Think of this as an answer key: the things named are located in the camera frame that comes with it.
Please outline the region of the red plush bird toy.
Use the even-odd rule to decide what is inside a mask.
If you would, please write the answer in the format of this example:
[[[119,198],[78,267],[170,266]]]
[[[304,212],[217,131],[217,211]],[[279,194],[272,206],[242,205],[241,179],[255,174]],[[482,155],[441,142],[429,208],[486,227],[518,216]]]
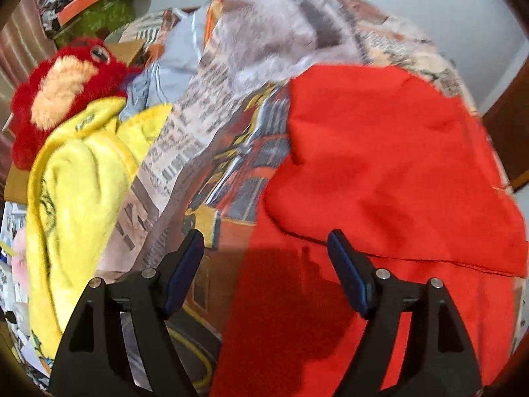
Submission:
[[[54,129],[92,101],[125,97],[126,79],[135,73],[101,39],[77,39],[41,62],[11,100],[14,166],[30,170]]]

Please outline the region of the yellow blanket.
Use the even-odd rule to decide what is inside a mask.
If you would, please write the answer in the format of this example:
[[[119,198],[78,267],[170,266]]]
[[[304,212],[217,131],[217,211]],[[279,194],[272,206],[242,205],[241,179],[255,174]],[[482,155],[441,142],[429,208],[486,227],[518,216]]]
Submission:
[[[57,354],[128,189],[172,109],[157,105],[122,122],[125,105],[121,97],[107,97],[67,119],[48,136],[29,172],[29,326],[44,359]]]

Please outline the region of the red zip jacket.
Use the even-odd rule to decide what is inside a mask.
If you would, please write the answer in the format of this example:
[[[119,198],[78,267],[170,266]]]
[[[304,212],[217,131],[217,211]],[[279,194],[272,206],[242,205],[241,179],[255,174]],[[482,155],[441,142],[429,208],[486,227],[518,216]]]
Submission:
[[[290,93],[291,150],[259,200],[212,395],[335,391],[365,324],[326,252],[333,230],[400,279],[445,282],[490,383],[528,245],[480,121],[395,66],[314,66]]]

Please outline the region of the green patterned storage box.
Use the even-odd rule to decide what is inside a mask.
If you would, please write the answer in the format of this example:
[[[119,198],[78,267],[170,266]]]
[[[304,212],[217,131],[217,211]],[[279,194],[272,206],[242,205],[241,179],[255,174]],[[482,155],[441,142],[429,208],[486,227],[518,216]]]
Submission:
[[[101,31],[113,32],[135,18],[133,0],[101,0],[82,11],[52,35],[58,48],[81,37],[102,38]]]

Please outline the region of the striped brown curtain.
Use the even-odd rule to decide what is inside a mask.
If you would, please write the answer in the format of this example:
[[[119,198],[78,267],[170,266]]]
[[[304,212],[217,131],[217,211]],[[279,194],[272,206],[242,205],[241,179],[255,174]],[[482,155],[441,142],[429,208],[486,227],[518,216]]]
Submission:
[[[46,134],[31,123],[31,75],[57,53],[40,17],[40,0],[6,0],[1,8],[1,184],[14,168],[30,171]]]

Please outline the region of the orange shoe box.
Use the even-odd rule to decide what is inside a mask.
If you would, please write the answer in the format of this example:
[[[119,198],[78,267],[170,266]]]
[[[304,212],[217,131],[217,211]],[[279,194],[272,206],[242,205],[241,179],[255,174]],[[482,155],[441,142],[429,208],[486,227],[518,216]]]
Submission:
[[[74,17],[99,1],[101,0],[73,0],[57,14],[59,25],[66,25],[70,20],[73,20]]]

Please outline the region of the light blue pillow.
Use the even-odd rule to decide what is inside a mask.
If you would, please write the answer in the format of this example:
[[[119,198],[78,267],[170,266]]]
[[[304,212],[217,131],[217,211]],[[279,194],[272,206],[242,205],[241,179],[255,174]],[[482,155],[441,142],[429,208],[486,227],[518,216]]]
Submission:
[[[186,12],[169,8],[130,23],[121,39],[146,39],[147,62],[126,86],[126,106],[119,119],[160,104],[174,103],[196,74],[204,52],[204,33],[209,5]]]

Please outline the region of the newspaper print bed quilt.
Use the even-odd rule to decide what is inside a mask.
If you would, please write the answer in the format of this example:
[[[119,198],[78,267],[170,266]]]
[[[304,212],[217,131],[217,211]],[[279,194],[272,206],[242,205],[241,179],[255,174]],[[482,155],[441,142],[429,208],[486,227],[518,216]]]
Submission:
[[[170,321],[200,396],[212,395],[261,194],[291,150],[292,78],[319,64],[395,66],[458,98],[481,123],[461,76],[429,38],[362,0],[214,0],[206,18],[197,72],[167,103],[98,266],[119,278],[158,265],[190,230],[203,234],[198,274]]]

